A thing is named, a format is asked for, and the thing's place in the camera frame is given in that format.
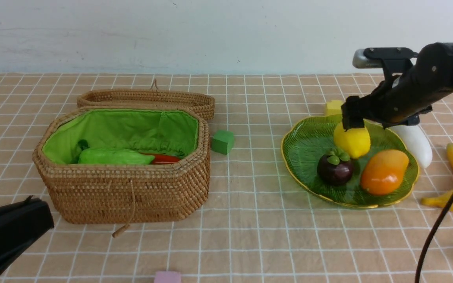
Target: basket lid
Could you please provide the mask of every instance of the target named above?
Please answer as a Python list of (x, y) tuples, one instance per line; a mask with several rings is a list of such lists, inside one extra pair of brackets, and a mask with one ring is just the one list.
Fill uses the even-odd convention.
[(91, 90), (77, 98), (77, 106), (128, 105), (186, 107), (204, 120), (214, 118), (214, 97), (196, 92), (160, 90), (154, 79), (149, 89), (106, 88)]

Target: black cable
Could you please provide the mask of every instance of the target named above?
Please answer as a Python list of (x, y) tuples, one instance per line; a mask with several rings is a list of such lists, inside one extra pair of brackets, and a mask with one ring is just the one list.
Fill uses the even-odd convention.
[(453, 204), (453, 193), (452, 193), (450, 199), (448, 199), (448, 202), (446, 203), (445, 207), (442, 209), (442, 212), (436, 219), (435, 224), (433, 225), (433, 228), (431, 228), (431, 231), (429, 232), (426, 242), (424, 243), (424, 247), (422, 247), (422, 251), (420, 252), (419, 262), (417, 263), (417, 270), (415, 271), (415, 283), (420, 282), (422, 265), (424, 263), (424, 258), (426, 257), (427, 250), (429, 249), (429, 245), (431, 244), (431, 241), (433, 240), (433, 237), (435, 236), (436, 230), (438, 230), (440, 224), (444, 220), (445, 215), (450, 210), (450, 207), (452, 206), (452, 204)]

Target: lemon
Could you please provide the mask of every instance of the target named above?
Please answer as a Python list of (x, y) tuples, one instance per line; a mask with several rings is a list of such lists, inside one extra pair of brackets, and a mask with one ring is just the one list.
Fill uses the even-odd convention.
[(366, 128), (344, 130), (342, 122), (333, 131), (335, 145), (349, 154), (352, 159), (358, 159), (370, 151), (372, 142)]

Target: orange object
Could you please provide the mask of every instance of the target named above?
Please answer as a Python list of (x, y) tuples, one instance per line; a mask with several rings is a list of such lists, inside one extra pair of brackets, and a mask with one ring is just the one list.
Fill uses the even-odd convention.
[(388, 195), (401, 186), (408, 168), (408, 156), (399, 150), (375, 154), (361, 174), (361, 188), (371, 195)]
[(153, 159), (153, 161), (151, 162), (151, 165), (172, 164), (172, 163), (176, 163), (181, 160), (175, 156), (170, 156), (170, 155), (165, 155), (165, 154), (153, 154), (153, 153), (145, 153), (145, 154), (155, 156), (155, 159)]

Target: green vegetable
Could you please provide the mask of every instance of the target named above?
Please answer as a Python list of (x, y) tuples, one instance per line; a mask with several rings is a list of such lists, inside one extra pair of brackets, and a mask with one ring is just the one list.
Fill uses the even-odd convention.
[(79, 154), (80, 164), (148, 165), (153, 155), (140, 154), (129, 149), (96, 148), (86, 149)]

